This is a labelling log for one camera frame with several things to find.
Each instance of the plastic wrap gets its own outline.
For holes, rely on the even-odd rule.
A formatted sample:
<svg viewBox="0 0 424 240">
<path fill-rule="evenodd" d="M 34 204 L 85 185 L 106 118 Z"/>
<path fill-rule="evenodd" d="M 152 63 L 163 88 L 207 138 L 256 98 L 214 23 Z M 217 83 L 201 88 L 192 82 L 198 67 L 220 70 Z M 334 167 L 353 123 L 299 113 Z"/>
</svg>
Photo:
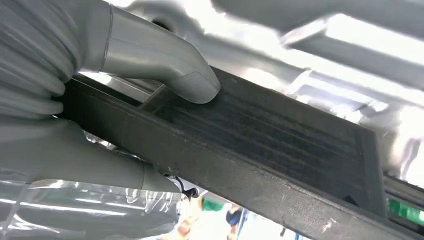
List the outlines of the plastic wrap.
<svg viewBox="0 0 424 240">
<path fill-rule="evenodd" d="M 188 199 L 174 192 L 23 179 L 23 173 L 0 168 L 0 240 L 302 239 L 201 188 L 200 197 Z"/>
<path fill-rule="evenodd" d="M 160 239 L 174 229 L 187 200 L 180 193 L 58 179 L 0 180 L 0 189 L 4 240 Z"/>
</svg>

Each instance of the bright light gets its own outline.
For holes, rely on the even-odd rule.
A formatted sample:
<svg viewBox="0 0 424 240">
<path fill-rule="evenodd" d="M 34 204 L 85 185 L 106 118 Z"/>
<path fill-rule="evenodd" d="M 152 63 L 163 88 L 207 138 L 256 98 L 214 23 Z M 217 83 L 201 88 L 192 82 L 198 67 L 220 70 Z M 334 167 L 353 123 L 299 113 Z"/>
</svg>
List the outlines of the bright light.
<svg viewBox="0 0 424 240">
<path fill-rule="evenodd" d="M 84 199 L 84 198 L 75 198 L 75 200 L 80 201 L 80 202 L 92 203 L 92 204 L 101 204 L 102 203 L 101 201 Z"/>
<path fill-rule="evenodd" d="M 80 71 L 79 73 L 104 85 L 107 85 L 112 80 L 111 76 L 104 73 L 85 71 Z"/>
<path fill-rule="evenodd" d="M 329 38 L 424 65 L 424 42 L 353 17 L 336 14 L 327 20 Z"/>
<path fill-rule="evenodd" d="M 115 202 L 106 202 L 106 205 L 109 206 L 115 206 L 115 207 L 121 207 L 121 208 L 127 208 L 127 209 L 138 209 L 138 210 L 145 210 L 145 206 L 133 206 L 133 205 L 127 205 L 127 204 L 120 204 Z"/>
<path fill-rule="evenodd" d="M 105 2 L 108 2 L 118 8 L 126 8 L 129 5 L 131 5 L 135 0 L 103 0 Z"/>
<path fill-rule="evenodd" d="M 277 92 L 283 92 L 287 87 L 278 77 L 258 68 L 249 67 L 241 74 L 240 77 L 254 84 L 267 89 L 275 90 Z"/>
<path fill-rule="evenodd" d="M 90 208 L 54 206 L 54 205 L 28 203 L 28 202 L 21 202 L 20 204 L 23 205 L 23 206 L 30 206 L 30 207 L 34 207 L 34 208 L 47 209 L 47 210 L 72 211 L 72 212 L 80 212 L 80 213 L 87 213 L 87 214 L 105 214 L 105 215 L 111 215 L 111 216 L 125 216 L 125 215 L 127 215 L 125 212 L 97 210 L 97 209 L 90 209 Z"/>
<path fill-rule="evenodd" d="M 4 198 L 0 198 L 0 203 L 5 203 L 5 204 L 15 204 L 16 201 L 14 200 L 9 200 L 9 199 L 4 199 Z"/>
<path fill-rule="evenodd" d="M 63 180 L 57 180 L 47 186 L 35 186 L 35 187 L 30 187 L 29 189 L 60 189 L 62 188 L 63 185 L 64 185 Z"/>
<path fill-rule="evenodd" d="M 399 134 L 412 138 L 424 137 L 424 109 L 415 106 L 406 106 L 399 112 Z"/>
</svg>

